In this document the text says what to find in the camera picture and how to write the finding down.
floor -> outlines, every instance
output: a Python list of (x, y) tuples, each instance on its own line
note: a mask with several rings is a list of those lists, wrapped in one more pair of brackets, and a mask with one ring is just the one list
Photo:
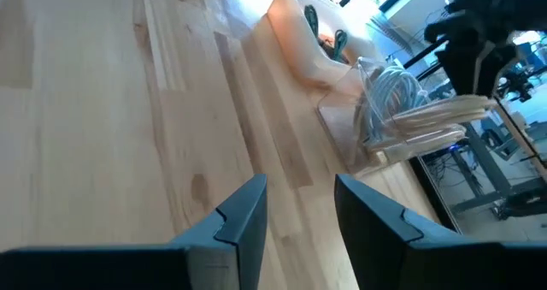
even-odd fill
[[(354, 289), (271, 0), (0, 0), (0, 251), (165, 242), (268, 175), (261, 289)], [(406, 163), (363, 178), (434, 219)]]
[[(535, 121), (547, 121), (544, 101), (547, 98), (547, 86), (537, 86), (532, 92), (532, 99), (521, 103), (514, 101), (509, 104), (509, 111), (519, 111), (526, 119), (527, 124)], [(474, 122), (475, 129), (482, 133), (479, 122)], [(547, 151), (547, 141), (541, 140), (534, 143), (540, 154)], [(508, 161), (503, 160), (495, 153), (491, 153), (495, 162), (508, 178), (512, 185), (516, 185), (534, 178), (538, 178), (538, 172), (529, 160), (521, 161), (527, 155), (519, 149)], [(469, 165), (473, 165), (472, 158), (465, 153), (463, 155)], [(463, 179), (462, 174), (452, 158), (446, 158), (443, 179), (440, 181), (439, 189), (447, 205), (459, 204), (462, 201), (474, 198), (474, 195)], [(474, 174), (485, 192), (495, 191), (494, 186), (485, 177), (485, 172), (478, 167)], [(456, 216), (456, 221), (464, 234), (473, 236), (478, 240), (505, 240), (505, 241), (527, 241), (547, 239), (547, 214), (526, 217), (510, 217), (500, 221), (489, 208), (477, 208)]]

black cable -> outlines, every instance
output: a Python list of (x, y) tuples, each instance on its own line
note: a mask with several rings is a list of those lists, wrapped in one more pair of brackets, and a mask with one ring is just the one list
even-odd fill
[(440, 178), (438, 178), (438, 181), (440, 182), (444, 178), (444, 173), (446, 172), (446, 160), (443, 160), (443, 173), (441, 174)]
[(518, 163), (522, 163), (522, 162), (525, 162), (525, 161), (529, 161), (529, 160), (531, 160), (531, 159), (533, 159), (533, 158), (535, 158), (535, 156), (523, 157), (523, 158), (521, 158), (520, 160), (511, 163), (510, 166), (513, 166), (513, 165), (516, 165), (516, 164), (518, 164)]
[[(425, 21), (426, 25), (431, 24), (431, 23), (428, 23), (427, 20), (429, 20), (429, 17), (430, 17), (433, 13), (437, 13), (437, 12), (439, 12), (440, 10), (443, 10), (443, 9), (444, 9), (444, 7), (443, 7), (443, 8), (440, 8), (440, 9), (436, 9), (436, 10), (434, 10), (433, 12), (431, 12), (430, 14), (428, 14), (428, 15), (426, 16), (426, 21)], [(441, 17), (443, 17), (443, 14), (442, 14), (442, 13), (441, 13), (441, 15), (437, 18), (437, 20), (435, 20), (435, 21), (433, 21), (433, 22), (437, 22), (438, 20), (441, 19)]]
[(445, 169), (444, 161), (443, 160), (439, 160), (439, 161), (440, 161), (440, 163), (437, 163), (435, 165), (435, 171), (436, 172), (441, 172), (441, 171), (444, 171), (444, 169)]
[(411, 40), (414, 40), (417, 44), (422, 44), (422, 43), (425, 42), (424, 40), (422, 40), (422, 39), (417, 39), (416, 37), (417, 37), (420, 33), (424, 33), (424, 31), (426, 31), (427, 25), (432, 24), (432, 23), (436, 23), (436, 22), (440, 21), (441, 19), (443, 19), (444, 17), (448, 16), (448, 13), (443, 12), (435, 21), (427, 22), (427, 20), (429, 20), (429, 16), (431, 16), (431, 14), (433, 14), (433, 13), (435, 13), (435, 12), (438, 12), (439, 10), (440, 10), (440, 9), (433, 11), (432, 13), (430, 13), (430, 14), (426, 17), (426, 21), (425, 21), (426, 25), (425, 25), (422, 29), (418, 30), (414, 35), (412, 35), (412, 37), (410, 37)]
[(450, 170), (452, 170), (452, 171), (456, 171), (457, 173), (460, 173), (460, 174), (462, 173), (462, 172), (460, 171), (460, 169), (453, 169), (453, 168), (450, 167), (450, 166), (447, 166), (446, 168), (447, 168), (447, 169), (450, 169)]
[(454, 187), (454, 186), (459, 186), (459, 185), (462, 184), (463, 182), (465, 182), (465, 179), (463, 179), (462, 181), (457, 182), (456, 184), (450, 184), (450, 185), (448, 185), (448, 186), (443, 186), (443, 187)]

wooden tabletop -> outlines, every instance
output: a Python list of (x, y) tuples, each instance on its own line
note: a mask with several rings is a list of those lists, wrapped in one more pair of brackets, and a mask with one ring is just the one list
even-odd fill
[[(0, 0), (0, 250), (165, 242), (268, 175), (261, 289), (352, 289), (272, 0)], [(432, 217), (407, 164), (364, 178)]]

wood grain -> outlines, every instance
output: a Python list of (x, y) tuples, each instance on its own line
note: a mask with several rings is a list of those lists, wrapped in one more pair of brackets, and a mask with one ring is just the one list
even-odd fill
[[(261, 289), (355, 289), (271, 0), (0, 0), (0, 250), (166, 242), (268, 175)], [(405, 163), (360, 178), (434, 219)]]

light wood surface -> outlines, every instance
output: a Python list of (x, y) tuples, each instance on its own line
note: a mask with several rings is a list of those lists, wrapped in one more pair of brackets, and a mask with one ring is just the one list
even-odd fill
[[(0, 0), (0, 250), (170, 240), (268, 174), (261, 289), (353, 289), (272, 0)], [(402, 163), (363, 178), (432, 216)]]

